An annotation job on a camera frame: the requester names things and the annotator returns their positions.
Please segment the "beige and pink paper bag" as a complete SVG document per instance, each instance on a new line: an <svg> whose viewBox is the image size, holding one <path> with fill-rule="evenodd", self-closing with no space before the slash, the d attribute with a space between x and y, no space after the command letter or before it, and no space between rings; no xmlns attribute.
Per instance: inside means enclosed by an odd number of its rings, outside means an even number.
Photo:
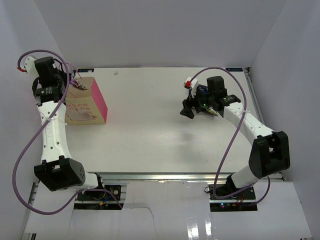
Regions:
<svg viewBox="0 0 320 240"><path fill-rule="evenodd" d="M65 121L68 125L104 125L108 107L97 81L92 76L81 76L74 68L71 79L78 79L88 90L78 90L71 84L65 99Z"/></svg>

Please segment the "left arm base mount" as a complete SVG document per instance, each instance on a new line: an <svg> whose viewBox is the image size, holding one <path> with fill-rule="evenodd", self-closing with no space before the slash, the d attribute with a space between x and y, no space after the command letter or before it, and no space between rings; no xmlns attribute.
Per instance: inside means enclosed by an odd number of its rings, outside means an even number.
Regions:
<svg viewBox="0 0 320 240"><path fill-rule="evenodd" d="M105 190L86 190L79 193L74 202L75 210L121 210L122 186L105 185Z"/></svg>

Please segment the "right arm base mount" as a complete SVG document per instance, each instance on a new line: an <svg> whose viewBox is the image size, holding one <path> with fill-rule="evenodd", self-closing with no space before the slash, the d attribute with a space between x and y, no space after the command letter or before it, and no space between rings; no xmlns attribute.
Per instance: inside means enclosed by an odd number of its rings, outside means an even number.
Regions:
<svg viewBox="0 0 320 240"><path fill-rule="evenodd" d="M213 184L204 188L204 192L209 195L209 205L211 213L227 212L256 212L256 194L253 187L245 191L224 199L218 199L213 195Z"/></svg>

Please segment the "purple M&M packet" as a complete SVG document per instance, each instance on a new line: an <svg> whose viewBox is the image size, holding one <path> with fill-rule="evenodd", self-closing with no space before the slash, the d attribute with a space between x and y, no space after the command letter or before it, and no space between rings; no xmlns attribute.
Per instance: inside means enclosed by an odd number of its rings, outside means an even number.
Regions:
<svg viewBox="0 0 320 240"><path fill-rule="evenodd" d="M81 81L78 80L77 78L72 79L72 80L70 81L70 84L71 84L74 88L76 88L76 89L78 89L78 90L80 90L80 91L87 91L87 90L88 90L88 88L86 88L86 87L81 83Z"/></svg>

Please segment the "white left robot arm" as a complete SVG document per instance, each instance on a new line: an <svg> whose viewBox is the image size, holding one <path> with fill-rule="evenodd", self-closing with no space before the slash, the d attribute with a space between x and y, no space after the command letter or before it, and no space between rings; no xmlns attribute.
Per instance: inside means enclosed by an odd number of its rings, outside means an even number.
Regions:
<svg viewBox="0 0 320 240"><path fill-rule="evenodd" d="M32 91L44 125L41 163L34 167L35 176L52 192L69 188L88 189L94 199L105 196L106 187L97 173L85 171L81 162L72 159L66 136L66 104L62 99L66 91L67 74L58 70L51 56L34 62L38 77Z"/></svg>

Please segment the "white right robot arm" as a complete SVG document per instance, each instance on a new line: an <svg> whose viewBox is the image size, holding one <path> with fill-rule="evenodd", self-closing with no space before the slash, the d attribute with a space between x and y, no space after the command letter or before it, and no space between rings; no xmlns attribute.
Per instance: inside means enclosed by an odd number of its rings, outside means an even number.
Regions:
<svg viewBox="0 0 320 240"><path fill-rule="evenodd" d="M244 189L258 180L290 167L289 138L283 131L274 131L265 126L251 113L234 94L228 94L221 76L209 77L206 85L188 77L183 86L189 90L182 102L180 114L190 119L194 113L213 110L236 127L251 145L248 164L229 175L224 185L213 187L212 194L219 199L238 199Z"/></svg>

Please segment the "large dark blue snack bag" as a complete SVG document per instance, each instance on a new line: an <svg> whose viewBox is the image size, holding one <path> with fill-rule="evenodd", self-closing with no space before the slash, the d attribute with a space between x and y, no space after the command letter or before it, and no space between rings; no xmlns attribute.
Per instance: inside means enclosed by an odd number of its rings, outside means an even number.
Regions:
<svg viewBox="0 0 320 240"><path fill-rule="evenodd" d="M218 116L209 105L209 90L207 86L200 84L197 87L195 97L191 97L191 99L194 100L194 106L192 108L195 109L197 114L205 113L214 117Z"/></svg>

